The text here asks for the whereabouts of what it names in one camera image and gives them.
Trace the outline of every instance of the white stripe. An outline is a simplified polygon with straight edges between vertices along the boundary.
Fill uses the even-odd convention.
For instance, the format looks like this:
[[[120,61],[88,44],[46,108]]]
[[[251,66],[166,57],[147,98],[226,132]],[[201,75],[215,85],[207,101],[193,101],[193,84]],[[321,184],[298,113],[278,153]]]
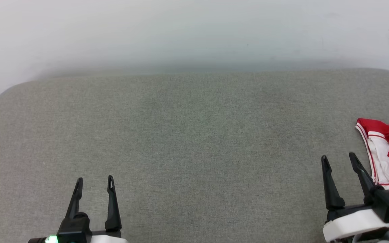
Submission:
[[[361,126],[360,123],[357,123],[357,127],[360,128],[359,131],[361,132],[361,135],[363,136],[363,138],[364,138],[365,140],[367,140],[368,137],[367,137],[367,134],[366,134],[366,130],[364,130],[363,126]]]
[[[384,134],[377,132],[377,131],[369,131],[369,136],[370,135],[377,135],[377,136],[381,136],[381,137],[385,138]]]
[[[367,155],[369,156],[369,161],[370,161],[370,168],[372,169],[372,180],[375,182],[375,184],[378,184],[378,177],[377,176],[374,177],[376,169],[373,167],[372,156],[371,156],[371,153],[369,150],[369,145],[367,144],[366,133],[363,132],[364,128],[361,125],[360,125],[361,127],[358,125],[360,125],[360,124],[357,123],[355,128],[361,133],[361,136],[363,137],[363,140],[364,140],[364,144],[366,145]]]

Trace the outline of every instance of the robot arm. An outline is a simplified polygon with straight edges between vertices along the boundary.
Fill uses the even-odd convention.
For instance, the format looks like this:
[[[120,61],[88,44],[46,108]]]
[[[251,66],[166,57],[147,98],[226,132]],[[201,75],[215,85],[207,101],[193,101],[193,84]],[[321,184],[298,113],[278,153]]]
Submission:
[[[86,213],[79,212],[79,201],[82,198],[83,179],[77,179],[65,218],[62,220],[56,235],[33,238],[28,243],[127,243],[121,238],[121,217],[112,175],[108,177],[108,219],[104,231],[91,231]]]
[[[325,203],[328,209],[323,233],[327,242],[385,240],[389,242],[389,190],[375,185],[354,153],[349,153],[352,168],[358,174],[364,204],[345,206],[331,176],[327,157],[321,159]]]

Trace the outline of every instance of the gray fabric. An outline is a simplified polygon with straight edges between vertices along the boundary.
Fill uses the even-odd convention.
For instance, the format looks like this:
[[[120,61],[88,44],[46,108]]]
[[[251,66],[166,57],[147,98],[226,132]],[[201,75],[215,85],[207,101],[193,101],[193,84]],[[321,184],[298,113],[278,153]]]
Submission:
[[[113,175],[131,243],[324,242],[320,158],[348,205],[355,122],[389,123],[389,71],[75,77],[0,96],[0,242],[54,234],[77,177],[104,227]]]

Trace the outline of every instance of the red and white clothing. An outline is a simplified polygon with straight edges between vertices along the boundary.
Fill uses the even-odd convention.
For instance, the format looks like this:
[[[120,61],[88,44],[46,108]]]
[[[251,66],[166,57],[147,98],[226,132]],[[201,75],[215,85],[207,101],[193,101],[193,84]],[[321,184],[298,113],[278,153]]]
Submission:
[[[355,128],[360,131],[366,145],[373,181],[389,189],[389,125],[360,118]]]

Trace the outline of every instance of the gray fabric surface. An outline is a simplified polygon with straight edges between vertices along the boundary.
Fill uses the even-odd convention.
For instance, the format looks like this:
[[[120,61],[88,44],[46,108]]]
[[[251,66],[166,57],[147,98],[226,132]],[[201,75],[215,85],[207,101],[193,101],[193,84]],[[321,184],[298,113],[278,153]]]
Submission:
[[[389,71],[76,77],[0,96],[0,242],[56,233],[77,177],[104,227],[113,175],[131,243],[324,242],[320,158],[348,205],[359,117],[389,123]]]

